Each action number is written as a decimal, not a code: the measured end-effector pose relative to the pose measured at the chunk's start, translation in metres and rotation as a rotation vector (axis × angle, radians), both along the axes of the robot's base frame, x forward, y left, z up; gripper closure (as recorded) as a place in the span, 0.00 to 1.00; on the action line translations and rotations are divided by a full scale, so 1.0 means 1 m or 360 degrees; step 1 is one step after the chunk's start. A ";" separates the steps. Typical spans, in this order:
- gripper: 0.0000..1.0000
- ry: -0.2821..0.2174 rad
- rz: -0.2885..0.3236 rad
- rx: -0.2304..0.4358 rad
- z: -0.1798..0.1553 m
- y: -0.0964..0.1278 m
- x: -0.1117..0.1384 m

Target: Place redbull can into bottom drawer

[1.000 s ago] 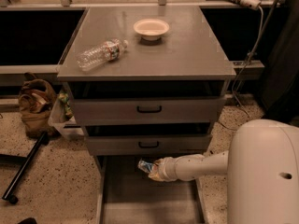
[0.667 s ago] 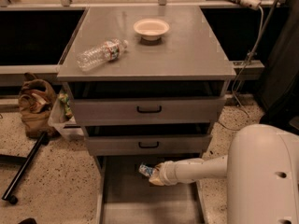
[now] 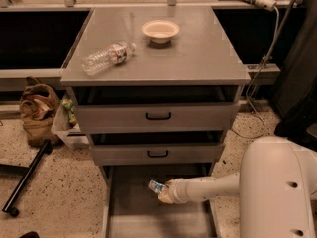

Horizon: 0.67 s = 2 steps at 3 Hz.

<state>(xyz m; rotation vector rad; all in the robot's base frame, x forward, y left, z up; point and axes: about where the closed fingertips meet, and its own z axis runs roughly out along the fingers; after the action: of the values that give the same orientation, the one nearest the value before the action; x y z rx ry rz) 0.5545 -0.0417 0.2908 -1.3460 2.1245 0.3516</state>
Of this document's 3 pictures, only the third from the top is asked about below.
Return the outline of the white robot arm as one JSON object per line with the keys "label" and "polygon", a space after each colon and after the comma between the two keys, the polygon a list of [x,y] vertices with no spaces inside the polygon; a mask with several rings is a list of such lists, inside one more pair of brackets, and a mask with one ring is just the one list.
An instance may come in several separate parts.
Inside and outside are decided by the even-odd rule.
{"label": "white robot arm", "polygon": [[236,195],[241,238],[316,238],[316,191],[317,152],[285,138],[262,137],[249,144],[237,173],[172,179],[158,199],[183,204]]}

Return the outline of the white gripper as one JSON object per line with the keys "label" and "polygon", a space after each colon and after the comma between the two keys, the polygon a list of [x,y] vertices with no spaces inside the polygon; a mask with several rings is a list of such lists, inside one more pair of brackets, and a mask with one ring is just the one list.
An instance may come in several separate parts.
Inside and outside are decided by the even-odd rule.
{"label": "white gripper", "polygon": [[158,199],[166,204],[184,204],[190,201],[188,195],[188,180],[185,178],[171,179],[165,184],[169,188],[168,194],[160,194]]}

